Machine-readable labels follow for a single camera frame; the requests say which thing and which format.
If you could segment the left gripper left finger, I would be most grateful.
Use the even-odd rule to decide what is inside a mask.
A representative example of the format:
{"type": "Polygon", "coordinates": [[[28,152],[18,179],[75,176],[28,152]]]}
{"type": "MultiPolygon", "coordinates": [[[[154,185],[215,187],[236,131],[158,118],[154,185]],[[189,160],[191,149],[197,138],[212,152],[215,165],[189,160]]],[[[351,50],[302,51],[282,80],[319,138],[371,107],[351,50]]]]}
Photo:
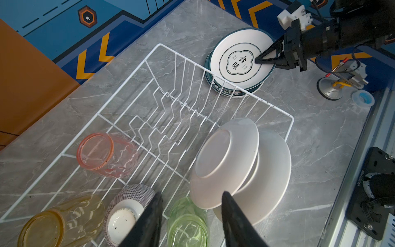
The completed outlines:
{"type": "Polygon", "coordinates": [[[119,247],[159,247],[163,198],[157,192],[119,247]]]}

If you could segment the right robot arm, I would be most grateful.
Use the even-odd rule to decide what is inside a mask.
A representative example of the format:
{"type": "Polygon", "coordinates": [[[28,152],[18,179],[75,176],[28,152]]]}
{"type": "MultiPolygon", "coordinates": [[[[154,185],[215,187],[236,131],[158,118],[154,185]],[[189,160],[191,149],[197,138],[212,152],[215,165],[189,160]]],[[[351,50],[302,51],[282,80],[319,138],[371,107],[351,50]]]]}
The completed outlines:
{"type": "Polygon", "coordinates": [[[295,1],[278,15],[286,33],[255,59],[257,64],[307,70],[307,60],[339,49],[368,45],[379,48],[395,33],[394,1],[335,1],[331,20],[312,29],[312,16],[295,1]]]}

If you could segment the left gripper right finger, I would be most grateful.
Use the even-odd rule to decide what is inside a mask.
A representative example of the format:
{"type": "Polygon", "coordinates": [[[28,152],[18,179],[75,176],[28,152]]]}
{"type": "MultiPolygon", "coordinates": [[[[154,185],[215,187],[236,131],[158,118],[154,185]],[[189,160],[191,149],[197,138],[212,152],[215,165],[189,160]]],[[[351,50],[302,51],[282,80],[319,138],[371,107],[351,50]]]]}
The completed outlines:
{"type": "Polygon", "coordinates": [[[221,216],[227,247],[268,247],[228,191],[222,195],[221,216]]]}

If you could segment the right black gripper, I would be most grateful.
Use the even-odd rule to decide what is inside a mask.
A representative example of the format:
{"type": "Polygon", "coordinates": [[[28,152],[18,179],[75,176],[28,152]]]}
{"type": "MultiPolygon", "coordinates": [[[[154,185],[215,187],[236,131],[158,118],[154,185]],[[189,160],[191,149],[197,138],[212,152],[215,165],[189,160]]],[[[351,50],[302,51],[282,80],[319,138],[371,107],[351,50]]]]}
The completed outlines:
{"type": "Polygon", "coordinates": [[[307,70],[307,60],[316,57],[327,48],[326,26],[321,24],[307,31],[300,30],[299,20],[292,21],[284,38],[279,38],[255,59],[255,63],[273,63],[276,68],[291,70],[300,67],[307,70]]]}

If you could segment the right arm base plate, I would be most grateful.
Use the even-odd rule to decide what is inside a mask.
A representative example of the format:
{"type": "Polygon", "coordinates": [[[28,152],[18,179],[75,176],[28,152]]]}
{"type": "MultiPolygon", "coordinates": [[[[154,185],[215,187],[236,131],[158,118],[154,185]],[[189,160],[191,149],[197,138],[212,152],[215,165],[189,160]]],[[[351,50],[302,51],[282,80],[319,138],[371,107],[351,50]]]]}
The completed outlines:
{"type": "Polygon", "coordinates": [[[395,158],[369,148],[346,218],[375,240],[382,240],[388,216],[395,214],[395,158]]]}

